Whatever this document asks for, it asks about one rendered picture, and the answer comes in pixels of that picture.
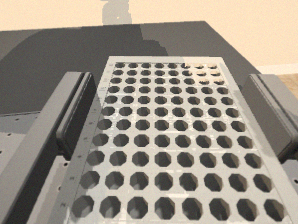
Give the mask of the grey perforated base plate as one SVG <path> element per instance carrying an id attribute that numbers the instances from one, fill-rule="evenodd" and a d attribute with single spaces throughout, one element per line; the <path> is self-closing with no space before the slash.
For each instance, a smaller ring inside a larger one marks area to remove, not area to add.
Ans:
<path id="1" fill-rule="evenodd" d="M 0 174 L 41 111 L 0 115 Z M 70 161 L 56 156 L 27 224 L 46 224 Z M 281 164 L 298 195 L 298 162 Z"/>

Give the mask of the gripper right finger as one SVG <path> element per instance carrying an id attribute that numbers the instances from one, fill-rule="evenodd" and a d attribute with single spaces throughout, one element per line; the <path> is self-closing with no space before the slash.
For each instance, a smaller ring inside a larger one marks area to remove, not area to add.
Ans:
<path id="1" fill-rule="evenodd" d="M 275 74 L 250 74 L 241 90 L 280 164 L 298 161 L 298 99 Z"/>

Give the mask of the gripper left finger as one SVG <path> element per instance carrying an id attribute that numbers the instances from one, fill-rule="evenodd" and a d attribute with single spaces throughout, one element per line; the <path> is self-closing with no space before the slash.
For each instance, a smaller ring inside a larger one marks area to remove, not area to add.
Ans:
<path id="1" fill-rule="evenodd" d="M 71 160 L 96 91 L 91 72 L 65 73 L 0 174 L 0 224 L 27 224 L 56 156 Z"/>

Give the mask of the white well plate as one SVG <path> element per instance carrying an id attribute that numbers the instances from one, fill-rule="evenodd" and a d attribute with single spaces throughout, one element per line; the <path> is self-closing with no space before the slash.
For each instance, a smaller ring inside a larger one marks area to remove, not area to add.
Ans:
<path id="1" fill-rule="evenodd" d="M 109 56 L 47 224 L 298 224 L 222 57 Z"/>

